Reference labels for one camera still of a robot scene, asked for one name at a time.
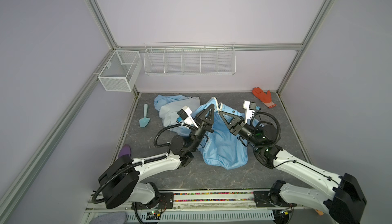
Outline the light blue jacket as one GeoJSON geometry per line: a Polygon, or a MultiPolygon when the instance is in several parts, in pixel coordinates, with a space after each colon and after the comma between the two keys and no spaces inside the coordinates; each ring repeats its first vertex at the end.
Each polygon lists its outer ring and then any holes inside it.
{"type": "Polygon", "coordinates": [[[220,166],[226,170],[236,169],[242,167],[248,162],[248,149],[240,142],[238,136],[232,135],[224,124],[222,118],[218,115],[218,111],[232,113],[241,117],[245,117],[243,113],[219,103],[216,97],[204,103],[200,103],[199,97],[187,97],[182,95],[163,96],[158,95],[154,99],[154,107],[159,112],[159,117],[162,119],[163,126],[171,126],[177,123],[179,118],[178,112],[184,106],[191,109],[192,117],[206,109],[213,104],[214,124],[213,133],[207,132],[198,150],[203,156],[206,164],[212,166],[220,166]]]}

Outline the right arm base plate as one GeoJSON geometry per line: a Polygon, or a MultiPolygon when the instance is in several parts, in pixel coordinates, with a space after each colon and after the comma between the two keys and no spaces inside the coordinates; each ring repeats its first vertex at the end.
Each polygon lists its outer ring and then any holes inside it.
{"type": "Polygon", "coordinates": [[[256,190],[253,191],[253,194],[257,208],[297,207],[297,204],[289,204],[279,196],[271,196],[268,190],[256,190]]]}

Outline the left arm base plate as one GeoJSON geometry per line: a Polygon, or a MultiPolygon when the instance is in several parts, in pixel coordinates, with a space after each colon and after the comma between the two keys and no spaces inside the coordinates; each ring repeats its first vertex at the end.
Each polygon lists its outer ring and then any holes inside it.
{"type": "Polygon", "coordinates": [[[173,209],[174,205],[174,193],[173,192],[161,192],[160,196],[155,197],[148,204],[142,204],[137,202],[132,204],[131,209],[134,210],[135,206],[137,210],[153,210],[153,209],[173,209]]]}

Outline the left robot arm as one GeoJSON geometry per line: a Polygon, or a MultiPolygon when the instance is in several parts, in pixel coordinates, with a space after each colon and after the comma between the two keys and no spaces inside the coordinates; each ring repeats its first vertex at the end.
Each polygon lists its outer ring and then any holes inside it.
{"type": "Polygon", "coordinates": [[[153,182],[143,183],[143,180],[187,166],[206,133],[213,132],[214,110],[215,106],[211,104],[193,117],[191,109],[184,106],[178,112],[180,121],[161,129],[154,139],[154,145],[160,147],[158,138],[169,129],[187,127],[190,129],[189,136],[173,137],[171,142],[165,144],[168,151],[160,155],[147,158],[131,158],[129,155],[119,157],[99,177],[100,186],[92,195],[91,202],[105,203],[107,209],[114,209],[125,202],[142,204],[147,209],[157,207],[162,199],[161,193],[153,182]]]}

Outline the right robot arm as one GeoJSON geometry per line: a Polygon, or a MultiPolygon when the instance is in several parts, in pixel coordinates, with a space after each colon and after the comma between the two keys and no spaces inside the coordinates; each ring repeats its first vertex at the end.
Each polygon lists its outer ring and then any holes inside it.
{"type": "Polygon", "coordinates": [[[281,138],[278,120],[266,112],[254,115],[267,116],[272,122],[255,124],[253,117],[246,121],[239,115],[219,112],[230,133],[252,145],[254,156],[263,166],[288,173],[312,187],[306,189],[277,181],[270,189],[271,202],[316,209],[329,214],[339,224],[359,224],[367,200],[358,180],[348,173],[334,174],[295,157],[277,144],[281,138]]]}

